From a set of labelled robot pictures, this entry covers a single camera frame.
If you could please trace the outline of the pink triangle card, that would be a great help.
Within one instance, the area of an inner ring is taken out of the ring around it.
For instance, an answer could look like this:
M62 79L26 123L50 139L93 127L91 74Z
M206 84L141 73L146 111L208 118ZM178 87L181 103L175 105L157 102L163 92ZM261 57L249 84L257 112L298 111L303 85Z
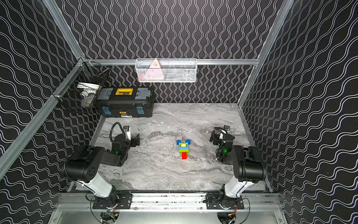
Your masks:
M148 70L144 74L145 81L160 81L164 80L165 76L161 68L160 61L158 59L154 59Z

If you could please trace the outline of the black deli toolbox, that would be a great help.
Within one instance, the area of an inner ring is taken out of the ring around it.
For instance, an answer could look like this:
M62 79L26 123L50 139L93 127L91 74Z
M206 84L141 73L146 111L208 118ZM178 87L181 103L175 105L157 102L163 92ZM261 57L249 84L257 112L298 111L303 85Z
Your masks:
M149 118L155 93L148 87L103 88L95 106L105 118Z

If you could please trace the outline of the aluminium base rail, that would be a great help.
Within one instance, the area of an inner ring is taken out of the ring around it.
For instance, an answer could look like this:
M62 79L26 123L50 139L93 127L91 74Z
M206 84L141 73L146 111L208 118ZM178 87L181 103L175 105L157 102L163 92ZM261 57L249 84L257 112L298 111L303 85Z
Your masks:
M58 211L106 211L99 202L89 202L91 195L63 193L56 205ZM124 212L279 212L276 194L242 194L236 207L219 203L214 193L121 193L114 211Z

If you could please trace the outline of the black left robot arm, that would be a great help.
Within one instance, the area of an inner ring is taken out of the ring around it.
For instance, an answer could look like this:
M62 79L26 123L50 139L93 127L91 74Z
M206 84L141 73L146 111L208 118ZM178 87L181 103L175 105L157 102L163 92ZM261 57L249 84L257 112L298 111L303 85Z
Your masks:
M97 198L114 197L115 187L98 173L100 164L121 167L128 159L129 150L140 145L140 135L130 140L123 134L112 141L110 151L104 147L83 145L66 159L62 168L65 177L88 188Z

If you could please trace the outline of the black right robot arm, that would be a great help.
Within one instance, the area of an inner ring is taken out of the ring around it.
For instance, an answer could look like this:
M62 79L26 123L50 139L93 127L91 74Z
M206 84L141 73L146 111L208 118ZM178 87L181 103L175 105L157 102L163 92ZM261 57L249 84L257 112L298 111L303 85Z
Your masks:
M234 144L235 137L229 133L229 127L215 127L210 142L218 148L216 160L224 165L232 165L234 175L223 185L225 197L238 198L249 186L266 178L262 156L257 147L243 147Z

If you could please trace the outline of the white roll in basket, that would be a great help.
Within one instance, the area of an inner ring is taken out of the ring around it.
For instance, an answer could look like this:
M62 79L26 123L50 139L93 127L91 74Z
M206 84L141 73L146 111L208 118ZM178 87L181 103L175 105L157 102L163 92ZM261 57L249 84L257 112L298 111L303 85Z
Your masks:
M77 84L77 88L80 89L80 93L83 97L88 97L90 94L96 94L100 85L80 82Z

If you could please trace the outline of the clear plastic wall basket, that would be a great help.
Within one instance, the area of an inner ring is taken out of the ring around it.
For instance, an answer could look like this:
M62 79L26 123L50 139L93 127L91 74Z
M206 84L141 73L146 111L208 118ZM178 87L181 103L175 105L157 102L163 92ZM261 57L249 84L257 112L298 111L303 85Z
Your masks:
M145 81L144 74L154 59L158 59L164 73L164 80ZM197 80L197 59L195 58L138 58L135 71L142 83L194 83Z

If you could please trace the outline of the lime green square lego brick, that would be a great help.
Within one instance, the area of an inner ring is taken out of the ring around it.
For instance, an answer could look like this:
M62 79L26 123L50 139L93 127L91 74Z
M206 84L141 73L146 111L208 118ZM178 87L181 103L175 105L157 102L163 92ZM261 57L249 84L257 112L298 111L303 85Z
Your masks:
M180 154L182 153L189 153L189 150L188 149L180 149Z

